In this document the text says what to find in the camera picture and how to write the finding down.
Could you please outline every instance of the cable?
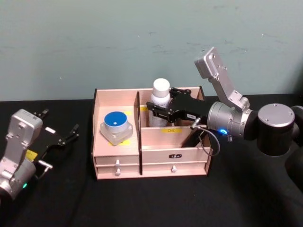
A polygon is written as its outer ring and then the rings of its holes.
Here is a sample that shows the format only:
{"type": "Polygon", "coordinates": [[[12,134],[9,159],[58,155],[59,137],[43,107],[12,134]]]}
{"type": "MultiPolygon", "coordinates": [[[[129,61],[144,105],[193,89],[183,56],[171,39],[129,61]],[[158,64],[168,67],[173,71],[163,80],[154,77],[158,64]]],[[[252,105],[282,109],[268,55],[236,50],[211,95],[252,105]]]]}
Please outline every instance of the cable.
{"type": "Polygon", "coordinates": [[[209,131],[208,129],[205,129],[205,128],[202,128],[201,126],[199,125],[196,125],[195,128],[197,129],[200,129],[202,130],[201,134],[199,135],[199,139],[200,139],[200,144],[201,144],[201,147],[203,149],[203,151],[208,155],[208,156],[211,156],[211,157],[214,157],[214,156],[217,156],[219,153],[220,153],[220,150],[221,150],[221,146],[220,146],[220,142],[218,140],[218,138],[215,136],[215,134],[213,134],[211,131],[209,131]],[[207,152],[202,144],[202,140],[201,140],[201,135],[203,134],[203,132],[206,131],[208,134],[210,134],[215,140],[216,140],[216,143],[218,145],[218,150],[215,154],[211,154],[210,152],[207,152]]]}

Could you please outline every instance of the green wall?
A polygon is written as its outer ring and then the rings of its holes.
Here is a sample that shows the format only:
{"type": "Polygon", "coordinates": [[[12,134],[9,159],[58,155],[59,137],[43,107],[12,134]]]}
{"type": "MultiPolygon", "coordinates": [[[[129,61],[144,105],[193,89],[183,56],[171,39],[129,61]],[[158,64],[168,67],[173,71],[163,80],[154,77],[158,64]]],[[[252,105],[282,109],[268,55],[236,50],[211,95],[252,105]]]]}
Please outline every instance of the green wall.
{"type": "Polygon", "coordinates": [[[243,94],[291,93],[303,63],[301,0],[0,1],[0,100],[86,99],[95,88],[202,85],[217,47],[243,94]]]}

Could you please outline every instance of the black tablecloth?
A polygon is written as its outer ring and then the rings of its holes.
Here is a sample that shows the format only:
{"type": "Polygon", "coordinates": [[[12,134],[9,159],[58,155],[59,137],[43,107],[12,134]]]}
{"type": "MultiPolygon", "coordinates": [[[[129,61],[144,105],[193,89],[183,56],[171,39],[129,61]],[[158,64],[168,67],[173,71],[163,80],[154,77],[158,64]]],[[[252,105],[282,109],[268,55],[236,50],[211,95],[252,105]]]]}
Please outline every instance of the black tablecloth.
{"type": "MultiPolygon", "coordinates": [[[[303,105],[295,95],[248,96],[251,108],[303,105]]],[[[59,154],[44,179],[31,181],[9,210],[5,227],[303,226],[303,193],[287,176],[282,157],[262,154],[255,141],[221,138],[208,176],[95,179],[90,160],[92,100],[0,103],[0,154],[10,116],[20,108],[49,108],[45,126],[64,135],[80,125],[73,150],[59,154]]]]}

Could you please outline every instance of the white bottle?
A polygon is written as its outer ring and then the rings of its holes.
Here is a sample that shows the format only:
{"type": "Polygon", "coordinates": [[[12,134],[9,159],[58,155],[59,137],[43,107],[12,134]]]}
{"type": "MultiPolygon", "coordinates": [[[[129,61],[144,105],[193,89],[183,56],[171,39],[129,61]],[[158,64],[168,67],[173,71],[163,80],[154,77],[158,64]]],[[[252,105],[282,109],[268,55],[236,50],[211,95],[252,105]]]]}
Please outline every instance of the white bottle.
{"type": "MultiPolygon", "coordinates": [[[[169,87],[170,84],[166,79],[156,79],[153,83],[151,102],[155,105],[167,108],[170,101],[169,87]]],[[[149,114],[150,127],[165,127],[167,125],[167,120],[155,117],[152,111],[150,111],[149,114]]]]}

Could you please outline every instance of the bottle cap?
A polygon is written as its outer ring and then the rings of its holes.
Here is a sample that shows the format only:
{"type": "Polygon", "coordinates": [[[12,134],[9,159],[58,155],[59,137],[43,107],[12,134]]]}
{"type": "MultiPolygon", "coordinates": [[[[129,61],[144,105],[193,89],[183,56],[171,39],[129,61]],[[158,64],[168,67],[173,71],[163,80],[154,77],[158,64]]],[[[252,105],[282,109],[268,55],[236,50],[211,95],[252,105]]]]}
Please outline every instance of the bottle cap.
{"type": "Polygon", "coordinates": [[[154,96],[164,98],[169,94],[170,84],[164,78],[158,78],[153,82],[152,93],[154,96]]]}
{"type": "Polygon", "coordinates": [[[123,112],[114,111],[104,118],[105,128],[111,133],[123,132],[127,129],[127,116],[123,112]]]}

